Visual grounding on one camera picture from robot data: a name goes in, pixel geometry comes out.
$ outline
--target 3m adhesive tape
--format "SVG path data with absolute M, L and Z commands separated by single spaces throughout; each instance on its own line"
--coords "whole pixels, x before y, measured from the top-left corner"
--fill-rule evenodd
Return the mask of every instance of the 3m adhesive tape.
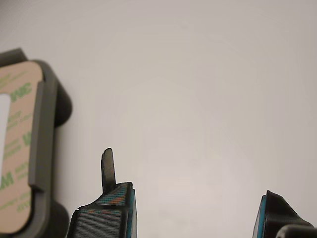
M 0 233 L 19 231 L 31 214 L 32 193 L 28 185 L 30 144 L 37 86 L 41 80 L 43 72 L 35 62 L 25 61 L 0 68 L 0 94 L 10 97 L 7 114 L 7 96 L 2 96 L 6 103 L 1 106 L 0 116 L 0 137 L 3 137 L 5 128 L 4 147 L 3 142 L 0 143 L 3 150 L 0 151 Z

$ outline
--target gray plastic holder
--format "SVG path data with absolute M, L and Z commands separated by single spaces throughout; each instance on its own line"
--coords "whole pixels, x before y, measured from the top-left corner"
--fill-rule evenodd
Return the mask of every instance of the gray plastic holder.
M 27 58 L 21 49 L 0 54 L 0 67 L 23 61 Z M 0 238 L 64 238 L 69 224 L 68 212 L 52 198 L 52 165 L 54 128 L 69 119 L 72 104 L 50 66 L 33 62 L 41 67 L 43 81 L 38 83 L 30 148 L 31 215 L 19 232 Z

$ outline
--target black plastic part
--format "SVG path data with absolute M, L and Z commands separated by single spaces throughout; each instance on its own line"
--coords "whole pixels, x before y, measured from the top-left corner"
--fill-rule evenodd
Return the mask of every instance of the black plastic part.
M 103 194 L 93 203 L 82 206 L 74 212 L 67 238 L 127 237 L 128 221 L 129 219 L 132 221 L 132 214 L 129 218 L 129 212 L 135 208 L 133 185 L 131 182 L 115 184 L 110 148 L 103 153 L 101 165 Z
M 308 226 L 287 225 L 279 230 L 276 238 L 317 238 L 317 229 Z
M 21 49 L 0 54 L 0 66 L 27 61 Z M 68 229 L 68 212 L 52 200 L 52 165 L 54 127 L 71 115 L 71 101 L 52 69 L 35 60 L 42 69 L 38 83 L 32 126 L 29 161 L 29 186 L 32 189 L 31 215 L 22 230 L 0 234 L 0 238 L 64 238 Z
M 101 159 L 101 174 L 103 193 L 108 193 L 115 188 L 115 172 L 113 163 L 112 149 L 108 148 L 104 151 Z
M 291 208 L 283 197 L 267 191 L 264 219 L 264 238 L 275 238 L 277 232 L 284 226 L 297 224 L 312 227 L 309 222 L 304 221 Z

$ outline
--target rectangular cutout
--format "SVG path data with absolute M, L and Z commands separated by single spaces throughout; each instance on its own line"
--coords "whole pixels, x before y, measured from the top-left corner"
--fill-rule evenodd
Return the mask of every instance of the rectangular cutout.
M 0 94 L 0 184 L 2 179 L 2 163 L 6 135 L 6 124 L 9 116 L 10 103 L 11 100 L 8 94 Z

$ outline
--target white wall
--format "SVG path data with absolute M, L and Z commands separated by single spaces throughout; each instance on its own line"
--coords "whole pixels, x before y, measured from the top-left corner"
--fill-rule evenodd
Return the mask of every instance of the white wall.
M 57 130 L 69 212 L 117 182 L 138 238 L 251 237 L 266 190 L 317 225 L 315 0 L 1 0 L 0 51 L 47 61 L 74 111 Z

